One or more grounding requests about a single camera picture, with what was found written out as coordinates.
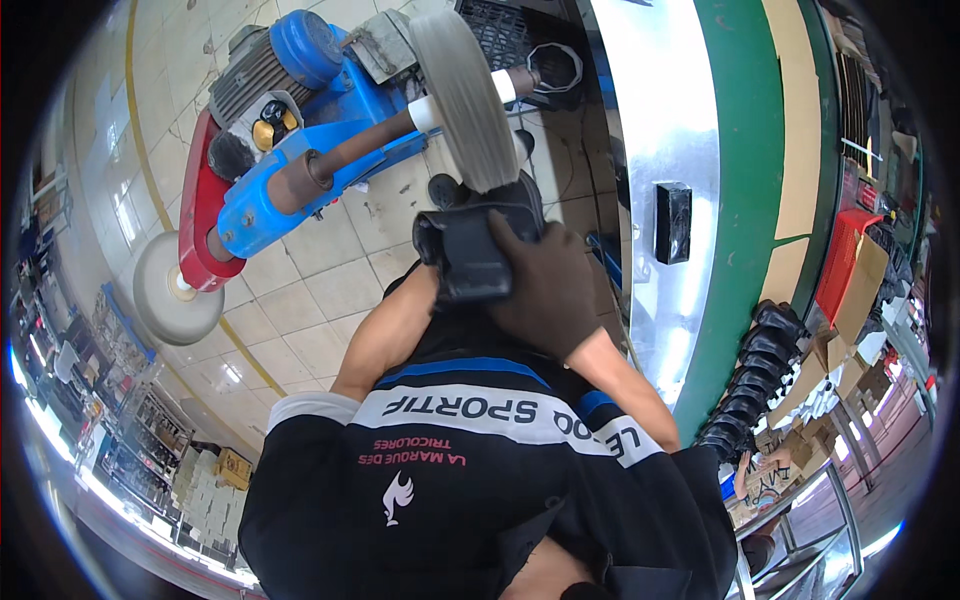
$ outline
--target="white sleeve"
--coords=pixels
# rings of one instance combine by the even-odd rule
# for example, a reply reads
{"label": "white sleeve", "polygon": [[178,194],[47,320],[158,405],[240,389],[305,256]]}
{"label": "white sleeve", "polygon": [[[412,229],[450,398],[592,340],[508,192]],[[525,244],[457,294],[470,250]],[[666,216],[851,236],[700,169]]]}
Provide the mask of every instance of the white sleeve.
{"label": "white sleeve", "polygon": [[360,408],[360,402],[353,398],[333,394],[331,392],[300,392],[282,398],[274,404],[270,411],[270,420],[267,423],[267,433],[282,421],[299,415],[316,415],[335,420],[346,425],[353,420],[353,415]]}

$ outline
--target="stainless steel counter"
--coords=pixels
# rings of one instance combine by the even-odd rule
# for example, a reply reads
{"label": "stainless steel counter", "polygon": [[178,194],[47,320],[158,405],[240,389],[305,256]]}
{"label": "stainless steel counter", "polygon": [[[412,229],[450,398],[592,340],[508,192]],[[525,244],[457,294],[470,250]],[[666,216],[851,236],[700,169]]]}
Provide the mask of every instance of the stainless steel counter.
{"label": "stainless steel counter", "polygon": [[[631,210],[623,285],[630,339],[672,410],[701,330],[720,210],[707,46],[692,0],[576,1],[600,79],[618,193]],[[674,265],[654,253],[656,184],[667,181],[693,190],[690,258]]]}

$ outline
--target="brown glove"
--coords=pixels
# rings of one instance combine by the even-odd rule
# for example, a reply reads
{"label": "brown glove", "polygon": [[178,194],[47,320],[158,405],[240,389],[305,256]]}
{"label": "brown glove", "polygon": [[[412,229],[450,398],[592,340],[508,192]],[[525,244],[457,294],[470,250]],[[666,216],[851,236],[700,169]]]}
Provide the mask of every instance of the brown glove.
{"label": "brown glove", "polygon": [[538,244],[520,241],[499,212],[489,214],[496,245],[514,269],[511,296],[490,306],[501,329],[563,361],[596,331],[593,276],[584,242],[555,222]]}

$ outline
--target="red basket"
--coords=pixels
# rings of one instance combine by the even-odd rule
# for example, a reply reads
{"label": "red basket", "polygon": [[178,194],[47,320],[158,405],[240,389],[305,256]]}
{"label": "red basket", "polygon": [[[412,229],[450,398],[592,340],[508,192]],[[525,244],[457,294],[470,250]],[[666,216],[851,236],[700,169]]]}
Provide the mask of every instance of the red basket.
{"label": "red basket", "polygon": [[883,219],[882,215],[875,215],[852,208],[837,213],[833,224],[833,239],[827,253],[827,262],[820,277],[820,287],[817,288],[817,304],[824,311],[830,327],[840,311],[840,304],[847,295],[850,286],[850,277],[853,275],[853,266],[856,264],[856,242],[854,233],[864,234],[867,227]]}

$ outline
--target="rooster logo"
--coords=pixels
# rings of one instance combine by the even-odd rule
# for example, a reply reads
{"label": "rooster logo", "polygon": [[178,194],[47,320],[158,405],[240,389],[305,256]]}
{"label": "rooster logo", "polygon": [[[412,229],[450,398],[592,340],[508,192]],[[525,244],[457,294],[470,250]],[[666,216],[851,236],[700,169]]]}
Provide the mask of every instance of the rooster logo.
{"label": "rooster logo", "polygon": [[383,514],[387,516],[387,527],[398,524],[394,520],[394,502],[396,502],[397,506],[406,506],[410,504],[410,501],[413,499],[413,478],[407,477],[407,483],[401,486],[400,471],[397,471],[396,476],[394,476],[394,481],[391,482],[390,487],[388,487],[386,493],[383,494],[383,506],[387,509]]}

